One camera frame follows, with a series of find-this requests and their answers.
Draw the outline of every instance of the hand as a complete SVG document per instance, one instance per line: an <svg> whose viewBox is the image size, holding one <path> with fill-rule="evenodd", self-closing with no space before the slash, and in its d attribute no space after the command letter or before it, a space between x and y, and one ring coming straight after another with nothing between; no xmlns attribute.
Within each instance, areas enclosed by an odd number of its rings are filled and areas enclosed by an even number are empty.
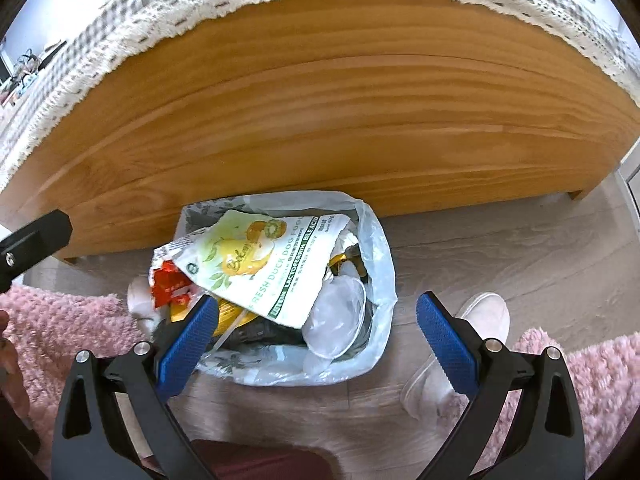
<svg viewBox="0 0 640 480"><path fill-rule="evenodd" d="M24 378L18 366L18 352L15 351L14 345L2 337L2 332L9 324L9 315L0 310L0 367L6 370L6 374L0 374L0 390L14 408L15 413L20 418L26 418L29 415L29 396L24 387Z"/></svg>

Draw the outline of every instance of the yellow package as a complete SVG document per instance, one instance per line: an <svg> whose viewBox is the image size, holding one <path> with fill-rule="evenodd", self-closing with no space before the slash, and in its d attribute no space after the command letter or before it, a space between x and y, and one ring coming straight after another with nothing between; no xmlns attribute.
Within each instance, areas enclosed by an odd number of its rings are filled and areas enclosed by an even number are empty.
<svg viewBox="0 0 640 480"><path fill-rule="evenodd" d="M220 318L218 319L218 328L213 333L214 336L223 335L226 329L236 320L236 317L242 312L242 307L237 306L230 301L223 300L222 298L216 298L218 300L218 309L220 310ZM181 304L177 301L170 303L171 322L182 321L189 313L189 305ZM238 326L246 325L250 321L257 318L258 315L253 312L247 312L244 315L244 319Z"/></svg>

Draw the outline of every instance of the white trash bag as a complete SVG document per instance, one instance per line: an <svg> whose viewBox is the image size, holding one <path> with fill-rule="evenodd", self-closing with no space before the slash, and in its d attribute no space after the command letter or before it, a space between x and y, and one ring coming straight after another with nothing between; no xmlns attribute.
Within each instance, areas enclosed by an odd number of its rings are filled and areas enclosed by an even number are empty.
<svg viewBox="0 0 640 480"><path fill-rule="evenodd" d="M334 384L369 372L385 351L398 297L391 252L378 218L369 205L339 191L285 191L209 200L182 209L175 238L215 224L229 209L272 217L311 216L340 212L356 225L360 256L369 274L366 297L373 305L369 342L351 358L304 371L309 350L300 346L248 345L241 351L219 349L202 356L198 370L251 386L313 386Z"/></svg>

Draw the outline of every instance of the metal bolt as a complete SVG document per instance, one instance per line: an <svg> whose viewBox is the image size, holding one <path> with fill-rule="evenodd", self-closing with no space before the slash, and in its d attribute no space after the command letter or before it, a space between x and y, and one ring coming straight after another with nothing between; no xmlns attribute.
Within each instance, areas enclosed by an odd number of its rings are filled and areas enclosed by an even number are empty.
<svg viewBox="0 0 640 480"><path fill-rule="evenodd" d="M84 363L89 360L89 351L81 350L76 354L76 361L79 363Z"/></svg>
<svg viewBox="0 0 640 480"><path fill-rule="evenodd" d="M146 355L151 350L151 345L146 341L141 341L133 347L133 353L136 355Z"/></svg>
<svg viewBox="0 0 640 480"><path fill-rule="evenodd" d="M502 343L497 339L487 339L484 346L486 346L489 352L499 352L502 350Z"/></svg>
<svg viewBox="0 0 640 480"><path fill-rule="evenodd" d="M546 349L546 354L554 361L560 358L560 351L555 346L550 346Z"/></svg>

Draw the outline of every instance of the blue textured pad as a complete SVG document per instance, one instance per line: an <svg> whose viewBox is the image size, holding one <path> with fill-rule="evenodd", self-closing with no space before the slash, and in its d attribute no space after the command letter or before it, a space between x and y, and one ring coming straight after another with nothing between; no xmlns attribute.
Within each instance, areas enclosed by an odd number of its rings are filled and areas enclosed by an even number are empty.
<svg viewBox="0 0 640 480"><path fill-rule="evenodd" d="M451 386L459 394L475 396L478 392L478 364L462 339L427 295L418 298L418 326L427 339Z"/></svg>
<svg viewBox="0 0 640 480"><path fill-rule="evenodd" d="M168 349L158 366L156 392L162 402L179 395L218 327L218 302L204 296L200 309Z"/></svg>

